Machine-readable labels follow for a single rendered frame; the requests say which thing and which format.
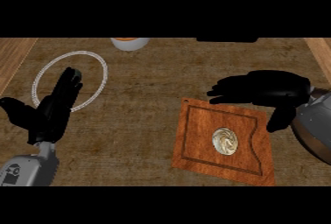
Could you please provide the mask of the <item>cream swirl cupcake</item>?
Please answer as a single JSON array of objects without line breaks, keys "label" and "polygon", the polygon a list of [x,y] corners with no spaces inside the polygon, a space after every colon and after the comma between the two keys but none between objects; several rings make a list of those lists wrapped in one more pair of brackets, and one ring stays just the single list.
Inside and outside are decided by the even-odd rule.
[{"label": "cream swirl cupcake", "polygon": [[211,144],[222,155],[230,156],[239,145],[233,131],[227,128],[219,128],[211,134]]}]

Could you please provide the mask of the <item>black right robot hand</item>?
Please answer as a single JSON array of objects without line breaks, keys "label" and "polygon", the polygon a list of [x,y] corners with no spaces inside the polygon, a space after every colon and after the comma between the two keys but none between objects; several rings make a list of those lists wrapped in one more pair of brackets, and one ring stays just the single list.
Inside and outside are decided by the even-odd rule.
[{"label": "black right robot hand", "polygon": [[310,80],[287,71],[256,70],[226,77],[207,92],[210,104],[251,103],[273,108],[269,133],[284,130],[295,119],[295,109],[309,102]]}]

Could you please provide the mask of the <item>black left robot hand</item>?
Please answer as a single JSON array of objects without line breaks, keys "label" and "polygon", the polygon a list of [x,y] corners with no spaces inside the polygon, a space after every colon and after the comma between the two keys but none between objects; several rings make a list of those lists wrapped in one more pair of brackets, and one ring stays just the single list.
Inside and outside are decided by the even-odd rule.
[{"label": "black left robot hand", "polygon": [[81,87],[81,72],[68,67],[61,74],[52,94],[44,97],[37,108],[12,97],[0,99],[0,107],[10,123],[28,130],[28,144],[55,143],[62,138]]}]

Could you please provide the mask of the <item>white cup with orange top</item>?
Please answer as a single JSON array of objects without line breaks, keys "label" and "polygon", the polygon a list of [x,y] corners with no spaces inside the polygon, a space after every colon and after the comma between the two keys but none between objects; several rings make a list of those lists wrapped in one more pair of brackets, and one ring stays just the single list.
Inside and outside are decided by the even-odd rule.
[{"label": "white cup with orange top", "polygon": [[111,38],[114,46],[127,52],[139,50],[149,41],[149,38]]}]

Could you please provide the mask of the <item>brown wooden cutting board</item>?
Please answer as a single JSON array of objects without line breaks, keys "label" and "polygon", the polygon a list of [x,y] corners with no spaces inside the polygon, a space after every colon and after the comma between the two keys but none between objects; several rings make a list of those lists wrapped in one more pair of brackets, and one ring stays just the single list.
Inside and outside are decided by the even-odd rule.
[{"label": "brown wooden cutting board", "polygon": [[266,113],[183,98],[171,166],[253,186],[275,184]]}]

